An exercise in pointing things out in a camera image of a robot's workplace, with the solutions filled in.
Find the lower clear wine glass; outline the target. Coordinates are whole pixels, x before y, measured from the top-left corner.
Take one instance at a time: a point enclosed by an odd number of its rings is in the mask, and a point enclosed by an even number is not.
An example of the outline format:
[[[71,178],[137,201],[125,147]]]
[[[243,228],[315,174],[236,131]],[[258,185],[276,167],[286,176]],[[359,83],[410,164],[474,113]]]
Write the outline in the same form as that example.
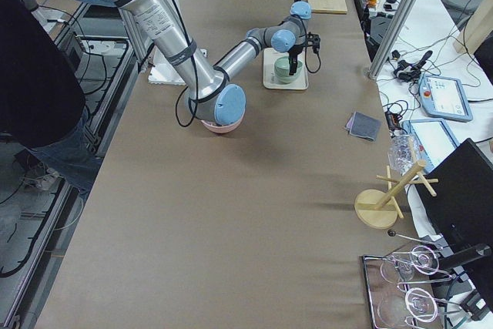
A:
[[[436,301],[419,287],[388,294],[377,305],[377,318],[387,328],[423,328],[437,316]]]

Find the crumpled clear plastic bag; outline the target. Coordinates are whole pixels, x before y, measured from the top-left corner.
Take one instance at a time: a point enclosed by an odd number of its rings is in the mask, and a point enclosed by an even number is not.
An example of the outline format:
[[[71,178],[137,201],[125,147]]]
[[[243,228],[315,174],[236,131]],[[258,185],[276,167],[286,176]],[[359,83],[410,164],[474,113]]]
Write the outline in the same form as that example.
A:
[[[391,169],[404,174],[421,159],[417,138],[414,135],[400,135],[391,139],[388,150]]]

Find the black power adapter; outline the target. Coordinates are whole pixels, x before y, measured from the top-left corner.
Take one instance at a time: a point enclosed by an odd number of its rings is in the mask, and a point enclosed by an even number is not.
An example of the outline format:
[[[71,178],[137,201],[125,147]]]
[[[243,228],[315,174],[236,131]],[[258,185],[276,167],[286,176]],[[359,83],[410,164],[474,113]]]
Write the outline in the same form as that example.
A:
[[[387,122],[387,127],[390,131],[401,129],[400,116],[397,113],[387,111],[384,115]]]

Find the pink bowl with ice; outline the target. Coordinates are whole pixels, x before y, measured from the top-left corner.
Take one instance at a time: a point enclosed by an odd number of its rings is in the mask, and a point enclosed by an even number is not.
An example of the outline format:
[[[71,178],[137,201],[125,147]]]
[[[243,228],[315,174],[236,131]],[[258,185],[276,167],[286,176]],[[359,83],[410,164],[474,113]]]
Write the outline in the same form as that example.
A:
[[[241,123],[243,119],[240,118],[236,122],[231,123],[229,125],[219,125],[217,123],[213,123],[210,121],[202,120],[201,123],[203,126],[208,129],[210,132],[215,134],[227,134],[234,131]]]

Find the blue teach pendant tablet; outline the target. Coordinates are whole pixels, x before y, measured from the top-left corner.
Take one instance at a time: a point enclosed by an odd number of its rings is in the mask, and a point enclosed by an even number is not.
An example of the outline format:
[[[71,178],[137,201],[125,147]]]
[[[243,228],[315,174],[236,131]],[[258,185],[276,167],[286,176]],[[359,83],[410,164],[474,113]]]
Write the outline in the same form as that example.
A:
[[[473,120],[460,79],[422,74],[418,80],[418,95],[427,116],[462,123]]]

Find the cream rabbit tray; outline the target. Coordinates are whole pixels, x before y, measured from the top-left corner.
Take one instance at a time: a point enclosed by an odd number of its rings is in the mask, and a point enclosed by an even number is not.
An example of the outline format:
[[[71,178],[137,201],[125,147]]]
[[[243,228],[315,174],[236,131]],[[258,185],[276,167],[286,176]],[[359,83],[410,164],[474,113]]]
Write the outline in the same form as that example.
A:
[[[267,89],[283,89],[283,90],[306,90],[308,88],[308,77],[307,77],[307,69],[304,64],[305,62],[305,53],[302,52],[297,56],[297,60],[300,60],[304,67],[301,71],[301,77],[297,81],[296,84],[289,85],[279,85],[273,82],[274,77],[274,62],[279,57],[288,56],[288,53],[281,53],[276,51],[273,48],[268,48],[263,51],[263,86]]]

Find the aluminium frame post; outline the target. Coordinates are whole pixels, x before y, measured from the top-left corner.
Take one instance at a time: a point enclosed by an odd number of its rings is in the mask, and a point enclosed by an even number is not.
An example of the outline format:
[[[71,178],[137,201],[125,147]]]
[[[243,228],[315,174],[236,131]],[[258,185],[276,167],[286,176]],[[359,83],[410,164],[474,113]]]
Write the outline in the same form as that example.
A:
[[[397,41],[409,13],[411,12],[416,0],[400,0],[396,14],[391,19],[391,23],[383,37],[379,49],[371,63],[367,72],[367,76],[371,80],[376,80],[380,74],[387,57],[390,55],[394,43]]]

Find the upper clear wine glass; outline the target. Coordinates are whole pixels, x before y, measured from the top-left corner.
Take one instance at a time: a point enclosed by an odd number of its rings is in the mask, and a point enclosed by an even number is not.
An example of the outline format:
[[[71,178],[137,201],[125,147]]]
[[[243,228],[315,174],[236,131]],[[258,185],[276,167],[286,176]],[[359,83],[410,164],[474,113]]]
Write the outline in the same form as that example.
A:
[[[425,245],[388,254],[380,266],[381,276],[389,283],[410,282],[415,277],[438,272],[438,255]]]

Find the black monitor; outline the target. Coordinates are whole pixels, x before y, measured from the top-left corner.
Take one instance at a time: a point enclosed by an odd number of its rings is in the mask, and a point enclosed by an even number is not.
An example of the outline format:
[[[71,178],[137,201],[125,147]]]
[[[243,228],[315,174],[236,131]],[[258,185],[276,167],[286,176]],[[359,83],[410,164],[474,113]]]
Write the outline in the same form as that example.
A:
[[[492,308],[492,163],[469,138],[429,173],[438,179],[432,196],[416,189],[434,230],[443,236],[452,255],[439,260],[442,270],[463,267]]]

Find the wooden mug tree stand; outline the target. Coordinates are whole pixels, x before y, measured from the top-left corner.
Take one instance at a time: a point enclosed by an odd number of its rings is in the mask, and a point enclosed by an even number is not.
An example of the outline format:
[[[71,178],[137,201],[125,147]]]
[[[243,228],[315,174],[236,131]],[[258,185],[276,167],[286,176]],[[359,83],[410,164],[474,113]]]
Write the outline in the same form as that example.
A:
[[[398,219],[404,217],[396,196],[407,185],[424,185],[430,195],[436,197],[437,193],[432,184],[438,183],[438,179],[429,180],[424,177],[422,170],[426,164],[424,159],[416,160],[399,180],[381,176],[380,180],[387,182],[386,192],[369,189],[359,193],[354,201],[354,210],[358,218],[374,229],[384,230],[392,227]]]

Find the green bowl robot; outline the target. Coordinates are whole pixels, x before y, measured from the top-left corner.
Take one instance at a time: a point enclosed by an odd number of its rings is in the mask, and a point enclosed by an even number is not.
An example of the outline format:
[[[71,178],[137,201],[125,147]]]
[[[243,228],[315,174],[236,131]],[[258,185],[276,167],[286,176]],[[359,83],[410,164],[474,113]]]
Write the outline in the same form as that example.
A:
[[[304,67],[304,64],[300,60],[297,60],[297,61],[298,61],[297,71],[293,73],[294,75],[301,73],[301,71]],[[273,67],[274,67],[274,75],[277,74],[280,76],[292,76],[292,75],[289,75],[288,56],[283,56],[283,57],[279,57],[278,59],[276,59]]]
[[[290,83],[298,80],[300,77],[301,77],[300,73],[292,75],[292,76],[280,76],[277,74],[274,75],[275,80],[280,84],[290,84]]]

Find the standing person in jeans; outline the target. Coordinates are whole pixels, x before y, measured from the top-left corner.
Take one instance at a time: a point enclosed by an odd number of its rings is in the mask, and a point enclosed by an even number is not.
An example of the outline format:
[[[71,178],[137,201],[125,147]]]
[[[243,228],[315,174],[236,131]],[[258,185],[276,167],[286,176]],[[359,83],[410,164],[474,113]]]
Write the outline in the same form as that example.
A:
[[[86,98],[69,64],[22,0],[1,0],[1,130],[87,200],[102,159],[85,138]]]

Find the grey purple folded cloth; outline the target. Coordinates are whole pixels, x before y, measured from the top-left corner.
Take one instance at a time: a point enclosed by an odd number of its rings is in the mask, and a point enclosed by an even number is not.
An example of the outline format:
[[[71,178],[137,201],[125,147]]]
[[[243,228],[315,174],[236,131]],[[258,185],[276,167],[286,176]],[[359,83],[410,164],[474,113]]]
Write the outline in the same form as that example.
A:
[[[351,136],[375,141],[381,128],[381,121],[361,112],[353,112],[345,125]]]

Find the clear wine glass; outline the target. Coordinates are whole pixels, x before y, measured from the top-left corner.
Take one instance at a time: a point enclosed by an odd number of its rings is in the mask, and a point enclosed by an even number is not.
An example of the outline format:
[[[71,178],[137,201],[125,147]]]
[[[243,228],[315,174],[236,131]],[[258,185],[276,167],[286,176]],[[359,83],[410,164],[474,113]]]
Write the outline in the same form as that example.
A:
[[[377,305],[377,318],[387,328],[423,328],[437,316],[436,301],[419,287],[388,294]]]
[[[438,272],[438,255],[425,245],[388,254],[380,266],[381,276],[389,283],[410,282],[415,277]]]

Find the green bowl on tray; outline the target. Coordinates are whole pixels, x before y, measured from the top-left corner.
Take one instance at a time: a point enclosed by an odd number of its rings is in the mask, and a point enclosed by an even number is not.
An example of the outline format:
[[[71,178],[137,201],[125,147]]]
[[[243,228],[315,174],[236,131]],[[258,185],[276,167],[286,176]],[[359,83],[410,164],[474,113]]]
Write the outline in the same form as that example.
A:
[[[273,82],[279,85],[296,84],[298,80],[299,78],[295,76],[273,77]]]

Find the wooden cutting board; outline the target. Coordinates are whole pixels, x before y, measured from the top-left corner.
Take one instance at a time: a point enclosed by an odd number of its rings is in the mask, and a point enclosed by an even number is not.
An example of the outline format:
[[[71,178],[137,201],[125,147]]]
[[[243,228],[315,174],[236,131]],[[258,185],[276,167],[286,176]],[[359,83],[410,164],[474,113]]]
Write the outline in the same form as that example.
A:
[[[313,13],[346,14],[345,0],[308,0]]]

